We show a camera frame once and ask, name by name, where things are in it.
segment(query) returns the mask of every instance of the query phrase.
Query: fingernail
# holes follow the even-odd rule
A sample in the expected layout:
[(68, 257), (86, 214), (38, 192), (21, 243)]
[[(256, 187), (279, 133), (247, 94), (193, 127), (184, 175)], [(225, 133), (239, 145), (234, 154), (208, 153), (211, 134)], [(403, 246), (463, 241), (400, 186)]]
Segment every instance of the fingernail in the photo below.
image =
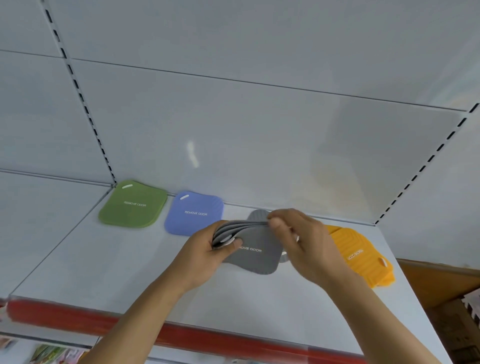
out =
[(270, 227), (271, 227), (272, 229), (278, 228), (282, 223), (283, 223), (283, 221), (282, 221), (281, 218), (271, 218), (271, 219), (268, 221), (268, 225), (270, 225)]
[(235, 246), (236, 248), (240, 247), (242, 244), (243, 244), (243, 240), (242, 240), (242, 239), (236, 238), (236, 239), (233, 241), (233, 246)]

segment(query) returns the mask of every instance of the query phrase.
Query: brown box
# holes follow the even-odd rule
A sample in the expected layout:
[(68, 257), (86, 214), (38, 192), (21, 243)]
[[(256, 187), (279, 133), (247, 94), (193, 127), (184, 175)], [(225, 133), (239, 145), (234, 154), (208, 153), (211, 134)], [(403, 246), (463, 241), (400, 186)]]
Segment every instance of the brown box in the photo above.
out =
[(426, 312), (454, 364), (480, 364), (480, 329), (461, 300)]

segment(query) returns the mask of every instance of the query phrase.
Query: person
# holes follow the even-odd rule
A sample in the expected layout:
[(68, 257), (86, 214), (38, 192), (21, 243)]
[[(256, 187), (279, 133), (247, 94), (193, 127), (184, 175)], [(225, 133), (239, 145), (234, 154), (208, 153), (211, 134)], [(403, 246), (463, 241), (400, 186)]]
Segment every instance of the person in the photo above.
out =
[[(340, 310), (368, 363), (440, 363), (348, 267), (321, 222), (294, 209), (273, 211), (268, 218), (295, 269), (324, 289)], [(175, 303), (185, 292), (207, 282), (241, 246), (236, 239), (212, 250), (213, 234), (222, 223), (192, 235), (170, 266), (80, 364), (144, 364)]]

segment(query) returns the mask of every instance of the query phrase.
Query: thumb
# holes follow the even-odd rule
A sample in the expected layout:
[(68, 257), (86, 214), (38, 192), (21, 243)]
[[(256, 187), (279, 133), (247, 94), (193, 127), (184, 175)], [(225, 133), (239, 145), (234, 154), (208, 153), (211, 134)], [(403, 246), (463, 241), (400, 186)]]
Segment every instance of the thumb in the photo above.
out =
[(299, 246), (297, 241), (293, 238), (293, 234), (285, 221), (283, 221), (281, 218), (271, 218), (268, 221), (268, 226), (270, 226), (273, 233), (277, 239), (280, 240), (288, 254), (298, 250)]
[(238, 248), (241, 247), (243, 244), (242, 239), (235, 239), (232, 243), (225, 245), (221, 247), (220, 249), (216, 249), (215, 256), (218, 257), (218, 259), (223, 262), (223, 260), (229, 256), (230, 254), (234, 253)]

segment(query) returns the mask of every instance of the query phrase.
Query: person's right hand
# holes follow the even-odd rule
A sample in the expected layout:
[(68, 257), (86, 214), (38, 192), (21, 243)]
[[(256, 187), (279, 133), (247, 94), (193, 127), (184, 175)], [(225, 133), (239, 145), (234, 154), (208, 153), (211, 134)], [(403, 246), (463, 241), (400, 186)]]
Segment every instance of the person's right hand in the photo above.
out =
[(320, 221), (293, 208), (272, 211), (268, 218), (290, 262), (309, 281), (326, 290), (354, 273)]

